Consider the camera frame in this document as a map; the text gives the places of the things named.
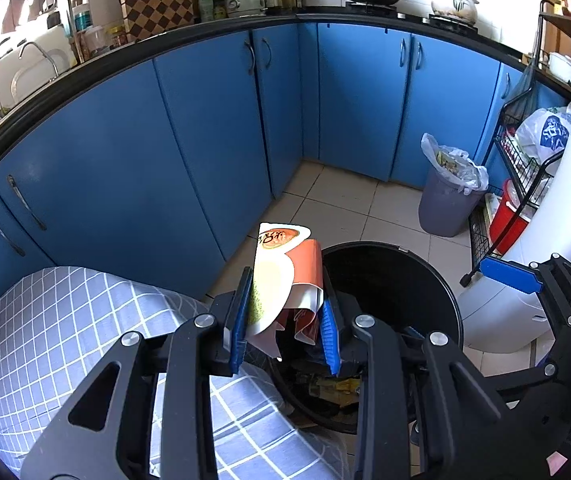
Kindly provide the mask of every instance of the checkered cloth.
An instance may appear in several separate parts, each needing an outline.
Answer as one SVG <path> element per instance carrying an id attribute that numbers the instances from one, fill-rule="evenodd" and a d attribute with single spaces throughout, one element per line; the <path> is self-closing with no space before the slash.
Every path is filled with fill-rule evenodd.
<path id="1" fill-rule="evenodd" d="M 0 299 L 0 458 L 16 474 L 70 393 L 129 330 L 174 332 L 207 311 L 202 303 L 154 286 L 79 267 L 25 277 Z M 150 472 L 159 475 L 165 375 L 154 403 Z M 219 478 L 348 478 L 341 439 L 296 430 L 265 371 L 243 364 L 210 383 Z"/>

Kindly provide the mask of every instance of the white pot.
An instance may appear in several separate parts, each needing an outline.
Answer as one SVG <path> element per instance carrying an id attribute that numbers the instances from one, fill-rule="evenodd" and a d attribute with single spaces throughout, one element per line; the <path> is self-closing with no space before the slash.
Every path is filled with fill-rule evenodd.
<path id="1" fill-rule="evenodd" d="M 564 83 L 571 84 L 571 58 L 558 52 L 550 53 L 550 73 Z"/>
<path id="2" fill-rule="evenodd" d="M 432 0 L 432 11 L 437 16 L 474 25 L 477 22 L 477 0 Z"/>

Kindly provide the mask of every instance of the kitchen counter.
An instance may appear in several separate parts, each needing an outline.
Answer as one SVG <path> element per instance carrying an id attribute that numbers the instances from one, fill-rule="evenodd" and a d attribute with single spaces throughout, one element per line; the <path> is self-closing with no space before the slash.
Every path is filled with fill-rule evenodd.
<path id="1" fill-rule="evenodd" d="M 442 30 L 425 23 L 420 18 L 388 18 L 371 14 L 355 13 L 345 7 L 316 7 L 298 14 L 276 16 L 249 16 L 209 23 L 200 23 L 165 32 L 148 40 L 112 50 L 85 62 L 43 86 L 37 92 L 13 108 L 0 122 L 0 158 L 19 140 L 32 131 L 47 117 L 80 94 L 93 88 L 105 79 L 123 72 L 145 60 L 197 41 L 223 36 L 240 30 L 271 27 L 287 23 L 351 23 L 402 30 L 447 41 L 477 51 L 480 54 L 523 70 L 520 53 L 483 36 L 472 38 Z M 571 100 L 571 87 L 537 70 L 536 78 L 555 92 Z M 133 103 L 137 89 L 132 89 Z"/>

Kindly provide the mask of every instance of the plastic bag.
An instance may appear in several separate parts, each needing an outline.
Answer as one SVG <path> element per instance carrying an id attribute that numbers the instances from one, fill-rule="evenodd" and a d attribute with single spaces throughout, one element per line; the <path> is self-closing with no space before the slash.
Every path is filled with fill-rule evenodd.
<path id="1" fill-rule="evenodd" d="M 517 130 L 523 152 L 540 164 L 564 150 L 571 134 L 571 114 L 567 108 L 539 108 Z"/>
<path id="2" fill-rule="evenodd" d="M 488 189 L 488 171 L 472 162 L 468 152 L 450 146 L 439 146 L 437 139 L 430 134 L 423 134 L 421 150 L 435 170 L 448 182 L 456 184 L 459 192 L 464 195 Z"/>

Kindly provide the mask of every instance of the dish rack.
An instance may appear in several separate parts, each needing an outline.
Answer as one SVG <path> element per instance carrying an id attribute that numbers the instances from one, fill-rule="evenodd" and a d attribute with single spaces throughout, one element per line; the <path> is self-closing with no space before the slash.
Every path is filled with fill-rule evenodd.
<path id="1" fill-rule="evenodd" d="M 510 99 L 510 101 L 506 102 L 501 108 L 492 142 L 489 144 L 482 163 L 483 166 L 487 163 L 493 148 L 498 150 L 501 160 L 503 160 L 507 167 L 510 179 L 512 179 L 515 185 L 520 203 L 494 242 L 491 241 L 488 234 L 488 221 L 491 221 L 492 218 L 486 219 L 485 201 L 472 212 L 468 220 L 470 224 L 472 270 L 461 277 L 459 280 L 461 286 L 470 285 L 472 277 L 479 270 L 483 258 L 486 256 L 501 257 L 501 254 L 497 252 L 497 247 L 501 243 L 501 240 L 503 240 L 507 232 L 512 228 L 512 225 L 514 225 L 518 216 L 523 212 L 526 206 L 530 206 L 534 210 L 539 208 L 553 178 L 552 173 L 550 173 L 550 167 L 561 160 L 563 156 L 562 150 L 552 155 L 542 164 L 539 164 L 536 159 L 527 156 L 519 146 L 515 132 L 525 118 L 510 117 L 507 114 L 507 110 L 518 100 L 525 99 L 528 94 L 533 91 L 533 87 L 534 81 L 530 88 L 517 97 Z M 501 194 L 499 189 L 492 186 L 490 186 L 488 192 L 494 192 L 494 194 L 497 195 Z"/>
<path id="2" fill-rule="evenodd" d="M 536 58 L 533 60 L 534 67 L 539 66 L 539 56 L 543 41 L 544 20 L 552 23 L 571 37 L 571 16 L 559 16 L 544 12 L 545 4 L 554 5 L 550 0 L 541 1 L 536 44 L 534 47 L 534 57 Z M 486 256 L 501 257 L 501 254 L 497 252 L 497 247 L 501 243 L 501 240 L 503 240 L 507 232 L 512 228 L 512 225 L 515 224 L 518 216 L 523 212 L 526 206 L 530 206 L 534 210 L 539 208 L 543 201 L 545 191 L 553 178 L 552 173 L 550 172 L 551 166 L 561 160 L 561 157 L 563 156 L 562 150 L 540 164 L 536 159 L 527 156 L 523 152 L 515 136 L 517 128 L 526 117 L 511 116 L 508 113 L 508 110 L 511 108 L 517 109 L 518 107 L 514 106 L 514 104 L 518 104 L 522 100 L 524 101 L 531 98 L 531 93 L 534 91 L 535 84 L 533 77 L 530 81 L 529 87 L 525 91 L 508 100 L 503 105 L 501 113 L 499 114 L 499 120 L 497 121 L 497 127 L 495 128 L 494 135 L 492 137 L 492 142 L 488 146 L 488 150 L 485 153 L 482 163 L 483 166 L 486 165 L 490 153 L 494 148 L 496 148 L 507 167 L 510 179 L 512 179 L 512 182 L 515 185 L 515 190 L 519 197 L 520 204 L 494 242 L 491 241 L 488 233 L 488 222 L 491 222 L 492 218 L 486 218 L 485 203 L 477 206 L 477 208 L 472 212 L 469 218 L 472 270 L 461 277 L 459 280 L 461 286 L 470 285 L 472 277 L 479 270 L 479 266 L 483 258 Z M 495 194 L 501 193 L 497 188 L 488 190 L 488 192 L 494 191 L 499 191 L 499 193 Z"/>

